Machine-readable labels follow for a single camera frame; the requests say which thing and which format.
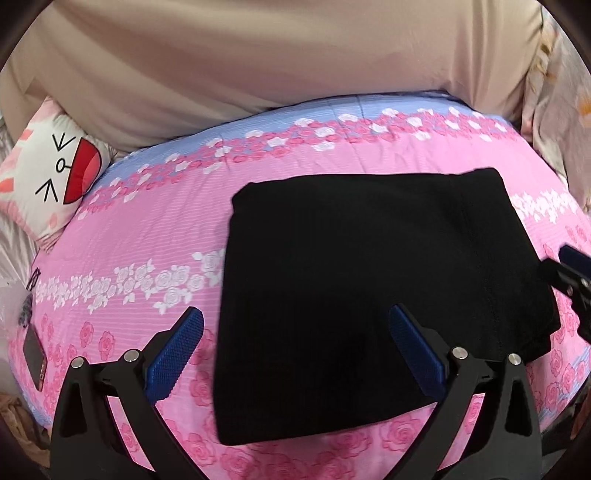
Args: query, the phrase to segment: silver bolt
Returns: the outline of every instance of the silver bolt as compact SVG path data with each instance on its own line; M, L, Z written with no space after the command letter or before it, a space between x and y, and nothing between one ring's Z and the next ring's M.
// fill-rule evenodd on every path
M77 356L74 360L72 360L70 365L72 368L80 368L82 365L84 365L84 357Z
M458 360L464 360L468 358L468 350L462 348L461 346L457 346L452 350L452 355Z
M519 365L521 363L521 357L517 355L517 353L510 353L509 362L511 362L513 365Z
M137 350L127 350L123 354L123 358L126 362L135 362L139 358L139 352Z

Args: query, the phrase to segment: phone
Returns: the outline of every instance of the phone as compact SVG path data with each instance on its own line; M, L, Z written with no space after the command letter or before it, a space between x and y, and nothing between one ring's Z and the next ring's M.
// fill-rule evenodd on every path
M45 380L45 371L47 370L47 356L43 351L37 331L32 324L28 327L22 352L25 355L33 383L37 390L41 391L43 389L43 381Z

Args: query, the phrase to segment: black folded cloth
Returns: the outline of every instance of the black folded cloth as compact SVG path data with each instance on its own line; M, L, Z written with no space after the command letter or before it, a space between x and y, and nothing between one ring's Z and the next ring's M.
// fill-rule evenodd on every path
M544 355L560 327L494 169L296 177L248 184L232 203L213 384L225 445L431 403L390 337L394 304L494 360Z

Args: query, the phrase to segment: blue clamp pad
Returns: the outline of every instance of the blue clamp pad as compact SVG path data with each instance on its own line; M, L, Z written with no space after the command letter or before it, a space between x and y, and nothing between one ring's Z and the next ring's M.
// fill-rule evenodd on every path
M152 405L168 398L203 336L201 310L191 307L145 373L145 394Z
M446 369L425 340L420 326L400 306L390 309L390 335L424 395L441 401L447 394Z

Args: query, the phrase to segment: mattress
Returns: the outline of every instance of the mattress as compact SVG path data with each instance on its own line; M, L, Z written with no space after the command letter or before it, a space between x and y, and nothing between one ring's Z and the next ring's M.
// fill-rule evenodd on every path
M212 409L222 266L231 197L252 181L326 173L461 173L496 168L540 257L570 243L591 253L591 226L558 177L501 118L447 95L348 96L263 113L137 151L113 165L85 197L41 277L32 322L49 358L37 392L22 356L11 365L37 419L49 426L69 362L91 363L143 348L187 305L204 313L203 339L158 411L210 478L382 479L434 406L348 432L226 447ZM552 350L527 366L543 429L589 375L589 345L570 302L556 293L561 328ZM474 397L447 455L456 460L474 427ZM148 465L121 405L113 414L135 461Z

